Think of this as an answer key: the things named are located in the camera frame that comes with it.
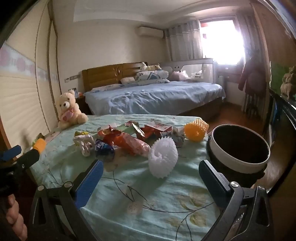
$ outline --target metal bolt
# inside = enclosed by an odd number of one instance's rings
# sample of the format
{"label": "metal bolt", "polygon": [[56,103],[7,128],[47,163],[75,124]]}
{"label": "metal bolt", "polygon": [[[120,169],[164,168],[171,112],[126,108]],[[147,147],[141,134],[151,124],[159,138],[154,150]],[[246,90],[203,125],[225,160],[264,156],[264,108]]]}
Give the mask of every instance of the metal bolt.
{"label": "metal bolt", "polygon": [[64,187],[69,188],[72,186],[72,182],[65,182]]}
{"label": "metal bolt", "polygon": [[43,185],[40,185],[39,187],[38,187],[38,191],[42,191],[44,189],[44,186]]}
{"label": "metal bolt", "polygon": [[237,182],[231,182],[230,184],[233,188],[237,188],[239,186]]}

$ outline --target orange object on nightstand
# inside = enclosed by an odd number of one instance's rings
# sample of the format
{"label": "orange object on nightstand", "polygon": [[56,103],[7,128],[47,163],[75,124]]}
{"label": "orange object on nightstand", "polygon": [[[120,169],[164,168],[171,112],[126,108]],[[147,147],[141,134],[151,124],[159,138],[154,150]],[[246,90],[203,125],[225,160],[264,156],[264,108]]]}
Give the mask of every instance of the orange object on nightstand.
{"label": "orange object on nightstand", "polygon": [[195,119],[184,126],[184,133],[189,140],[200,142],[203,140],[208,128],[208,123],[202,119]]}

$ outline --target bed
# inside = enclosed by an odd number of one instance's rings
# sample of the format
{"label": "bed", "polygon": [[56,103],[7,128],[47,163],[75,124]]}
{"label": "bed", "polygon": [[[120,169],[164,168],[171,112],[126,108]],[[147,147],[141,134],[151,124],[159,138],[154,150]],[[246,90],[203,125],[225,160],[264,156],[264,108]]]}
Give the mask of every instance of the bed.
{"label": "bed", "polygon": [[124,77],[135,76],[140,63],[126,63],[97,67],[82,71],[86,93],[85,102],[94,115],[107,114],[166,114],[200,116],[207,120],[220,111],[225,92],[216,81],[216,64],[213,59],[162,63],[165,70],[171,68],[199,68],[211,65],[209,83],[172,81],[166,84],[121,87],[99,93],[91,93],[95,87],[120,83]]}
{"label": "bed", "polygon": [[[154,120],[182,127],[196,117],[169,115],[89,116],[83,125],[64,130],[31,167],[38,185],[57,187],[73,181],[95,159],[84,157],[74,145],[75,131],[97,132],[109,123],[129,120],[140,126]],[[157,179],[144,157],[124,154],[116,163],[104,163],[103,177],[81,212],[102,240],[201,240],[220,212],[198,173],[201,160],[207,159],[206,140],[185,140],[178,148],[178,162],[167,178]],[[58,209],[67,225],[63,212]]]}

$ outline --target trash can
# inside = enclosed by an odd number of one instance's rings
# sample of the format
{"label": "trash can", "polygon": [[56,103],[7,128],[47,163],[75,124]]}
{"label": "trash can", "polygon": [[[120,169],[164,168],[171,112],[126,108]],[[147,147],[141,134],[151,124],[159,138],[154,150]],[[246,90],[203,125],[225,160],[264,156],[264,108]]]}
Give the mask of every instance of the trash can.
{"label": "trash can", "polygon": [[267,142],[258,133],[232,124],[214,128],[207,151],[217,172],[246,188],[264,176],[270,156]]}

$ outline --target air conditioner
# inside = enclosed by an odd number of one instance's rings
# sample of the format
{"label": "air conditioner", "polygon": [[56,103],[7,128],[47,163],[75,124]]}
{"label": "air conditioner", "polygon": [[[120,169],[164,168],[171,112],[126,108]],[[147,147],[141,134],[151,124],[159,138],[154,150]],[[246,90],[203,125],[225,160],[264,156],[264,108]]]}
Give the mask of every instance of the air conditioner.
{"label": "air conditioner", "polygon": [[154,28],[139,27],[137,32],[139,36],[163,38],[163,31]]}

